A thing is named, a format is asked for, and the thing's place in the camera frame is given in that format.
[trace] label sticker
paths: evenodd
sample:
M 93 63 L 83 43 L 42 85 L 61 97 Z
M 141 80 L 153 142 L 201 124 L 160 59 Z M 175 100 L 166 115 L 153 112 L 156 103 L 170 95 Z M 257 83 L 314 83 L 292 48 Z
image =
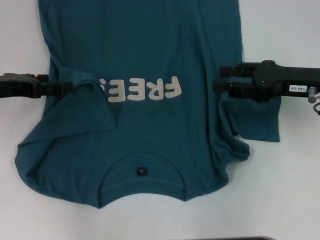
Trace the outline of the label sticker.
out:
M 146 167 L 138 167 L 136 169 L 137 176 L 147 176 L 147 168 Z
M 289 92 L 306 93 L 308 86 L 290 85 Z

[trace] black bracket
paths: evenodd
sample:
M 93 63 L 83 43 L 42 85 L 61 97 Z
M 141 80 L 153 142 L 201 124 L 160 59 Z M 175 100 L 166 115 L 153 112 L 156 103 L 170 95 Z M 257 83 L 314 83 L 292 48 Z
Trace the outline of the black bracket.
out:
M 308 98 L 309 88 L 320 90 L 320 68 L 285 67 L 272 60 L 221 66 L 219 77 L 251 78 L 251 82 L 218 80 L 214 82 L 213 90 L 228 91 L 231 98 L 254 99 L 260 103 L 279 96 Z
M 47 74 L 5 73 L 0 76 L 0 98 L 26 97 L 38 99 L 41 96 L 64 96 L 73 90 L 70 81 L 49 83 Z

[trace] white table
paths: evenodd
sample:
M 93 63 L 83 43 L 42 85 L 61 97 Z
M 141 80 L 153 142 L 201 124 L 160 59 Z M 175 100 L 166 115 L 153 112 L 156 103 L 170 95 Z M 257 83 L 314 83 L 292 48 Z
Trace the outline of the white table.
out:
M 320 68 L 318 0 L 242 0 L 240 8 L 247 62 Z M 38 18 L 36 0 L 0 1 L 0 74 L 48 72 Z M 0 99 L 0 240 L 320 239 L 320 116 L 305 98 L 283 98 L 281 143 L 245 140 L 251 157 L 228 166 L 223 189 L 188 202 L 137 194 L 102 209 L 46 197 L 19 178 L 17 145 L 44 103 Z

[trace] teal t-shirt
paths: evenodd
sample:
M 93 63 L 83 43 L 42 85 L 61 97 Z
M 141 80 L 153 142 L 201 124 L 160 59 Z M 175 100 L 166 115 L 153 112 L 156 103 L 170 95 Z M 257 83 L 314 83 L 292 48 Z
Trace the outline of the teal t-shirt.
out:
M 213 93 L 242 60 L 237 0 L 39 0 L 51 61 L 42 120 L 18 146 L 35 191 L 101 208 L 137 193 L 187 201 L 228 183 L 226 165 L 279 141 L 280 99 Z

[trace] white sticker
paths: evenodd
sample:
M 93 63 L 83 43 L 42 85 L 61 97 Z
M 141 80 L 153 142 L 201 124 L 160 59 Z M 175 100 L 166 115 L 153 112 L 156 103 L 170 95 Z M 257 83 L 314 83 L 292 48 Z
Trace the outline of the white sticker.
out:
M 308 86 L 290 85 L 289 92 L 306 93 Z

